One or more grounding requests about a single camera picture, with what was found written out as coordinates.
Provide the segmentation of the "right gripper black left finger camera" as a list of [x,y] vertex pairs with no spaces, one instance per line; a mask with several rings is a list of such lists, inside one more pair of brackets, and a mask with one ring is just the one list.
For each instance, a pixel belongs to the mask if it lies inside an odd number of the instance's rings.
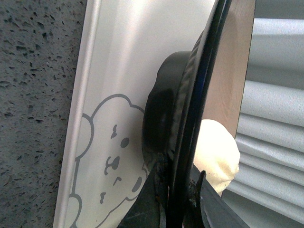
[[135,203],[119,223],[119,228],[166,228],[171,160],[159,154]]

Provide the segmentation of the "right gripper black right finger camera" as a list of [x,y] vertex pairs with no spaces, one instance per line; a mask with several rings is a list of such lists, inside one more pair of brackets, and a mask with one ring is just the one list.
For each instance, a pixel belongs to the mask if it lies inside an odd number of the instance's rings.
[[193,166],[186,212],[185,228],[242,228],[244,221],[224,202],[206,180],[206,172]]

